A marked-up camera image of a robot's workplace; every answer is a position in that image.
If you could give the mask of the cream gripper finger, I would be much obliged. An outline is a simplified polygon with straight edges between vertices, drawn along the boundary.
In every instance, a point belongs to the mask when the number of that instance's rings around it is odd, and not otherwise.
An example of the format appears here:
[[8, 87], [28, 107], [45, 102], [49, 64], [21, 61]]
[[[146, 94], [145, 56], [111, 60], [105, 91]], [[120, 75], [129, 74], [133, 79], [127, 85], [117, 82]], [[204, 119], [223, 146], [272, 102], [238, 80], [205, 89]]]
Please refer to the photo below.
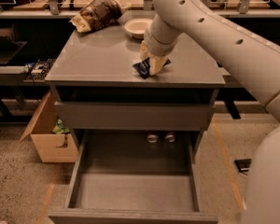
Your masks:
[[160, 72], [160, 70], [162, 70], [166, 62], [166, 56], [151, 55], [149, 57], [149, 74], [151, 76], [157, 75]]
[[150, 52], [147, 49], [147, 45], [145, 41], [142, 41], [140, 46], [140, 59], [143, 61], [149, 57], [150, 57]]

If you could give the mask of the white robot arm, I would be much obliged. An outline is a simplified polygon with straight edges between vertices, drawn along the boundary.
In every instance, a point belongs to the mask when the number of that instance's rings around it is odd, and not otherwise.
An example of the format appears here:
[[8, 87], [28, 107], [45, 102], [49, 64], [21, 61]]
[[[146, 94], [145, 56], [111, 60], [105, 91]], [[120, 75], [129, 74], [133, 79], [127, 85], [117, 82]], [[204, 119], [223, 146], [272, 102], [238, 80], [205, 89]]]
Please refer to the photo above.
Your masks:
[[[280, 122], [280, 46], [219, 16], [203, 0], [153, 0], [140, 56], [165, 61], [189, 35]], [[280, 126], [252, 158], [241, 224], [280, 224]]]

